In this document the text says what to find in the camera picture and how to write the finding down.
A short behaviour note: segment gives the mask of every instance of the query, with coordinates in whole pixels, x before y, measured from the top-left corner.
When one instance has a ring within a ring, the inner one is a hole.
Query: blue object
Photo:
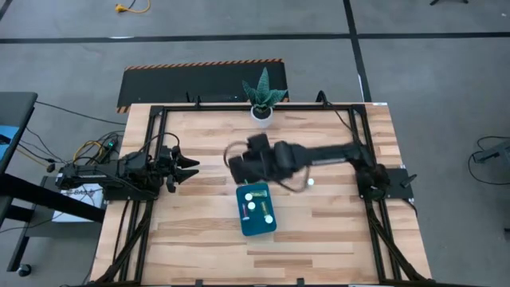
[[[19,127],[11,127],[11,126],[4,126],[0,125],[0,135],[3,135],[5,137],[8,137],[11,140],[16,135],[16,132],[18,132]],[[10,146],[10,144],[0,144],[0,159],[3,159],[3,155],[6,153],[7,148]]]
[[[245,199],[245,195],[250,192],[261,192],[266,191],[267,197],[253,197],[251,201],[247,201]],[[253,236],[257,234],[264,234],[268,232],[273,232],[277,229],[277,219],[274,216],[273,204],[271,203],[271,194],[269,193],[269,186],[267,183],[257,183],[251,185],[245,185],[242,187],[238,187],[236,189],[237,196],[237,208],[239,209],[239,219],[241,220],[241,229],[242,233],[245,236]],[[248,203],[254,202],[255,209],[249,210]],[[268,214],[273,217],[273,221],[271,223],[266,223],[264,211],[262,210],[262,202],[265,202],[267,207]],[[249,219],[243,220],[243,208],[242,205],[245,204],[246,212],[248,213]]]

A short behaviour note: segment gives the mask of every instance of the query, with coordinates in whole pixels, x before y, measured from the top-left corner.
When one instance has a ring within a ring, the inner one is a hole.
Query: yellow cable
[[[39,163],[39,164],[40,164],[40,165],[42,165],[43,167],[47,167],[44,163],[42,163],[42,162],[38,161],[38,160],[37,160],[37,159],[35,159],[33,156],[31,156],[31,155],[29,155],[29,154],[25,153],[25,152],[24,152],[24,151],[22,151],[21,149],[16,148],[16,151],[21,152],[21,154],[22,154],[22,155],[26,156],[27,158],[29,158],[29,159],[33,160],[33,161],[34,161],[34,162],[36,162],[36,163]]]
[[[78,148],[78,150],[74,153],[73,162],[77,160],[77,156],[80,153],[80,151],[91,144],[95,144],[99,148],[99,156],[103,154],[103,145],[101,145],[101,143],[96,140],[89,140],[86,143],[84,143],[80,148]]]
[[[149,11],[150,8],[151,8],[151,0],[147,0],[147,8],[145,8],[143,10],[129,9],[129,8],[126,8],[126,6],[124,6],[122,4],[116,4],[115,5],[115,11],[117,11],[117,13],[131,12],[131,13],[141,14],[141,13],[145,13],[145,12]]]

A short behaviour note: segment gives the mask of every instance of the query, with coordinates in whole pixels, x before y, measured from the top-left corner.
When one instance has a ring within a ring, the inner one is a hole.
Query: potted plant
[[[251,115],[261,128],[267,128],[273,122],[273,107],[284,98],[287,90],[270,90],[267,68],[262,71],[257,89],[242,81],[242,87],[252,104]]]

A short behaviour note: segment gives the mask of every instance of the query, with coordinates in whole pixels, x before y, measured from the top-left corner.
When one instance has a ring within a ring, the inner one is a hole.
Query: table leg
[[[30,219],[32,219],[32,215],[33,210],[31,209],[11,205],[7,210],[6,218],[23,222],[30,222]]]
[[[0,175],[0,187],[2,187],[0,195],[8,195],[94,222],[103,222],[104,210],[72,199],[69,196],[61,195],[59,192],[50,191],[44,187],[26,182],[15,176]]]

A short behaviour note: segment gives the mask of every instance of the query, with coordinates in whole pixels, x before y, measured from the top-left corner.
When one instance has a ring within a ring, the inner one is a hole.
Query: white pot
[[[257,118],[254,114],[253,114],[253,107],[250,111],[251,115],[252,115],[252,119],[258,124],[258,126],[260,128],[267,128],[269,125],[271,125],[273,123],[273,108],[270,108],[271,109],[271,113],[269,114],[268,117],[266,117],[265,119],[259,119]]]

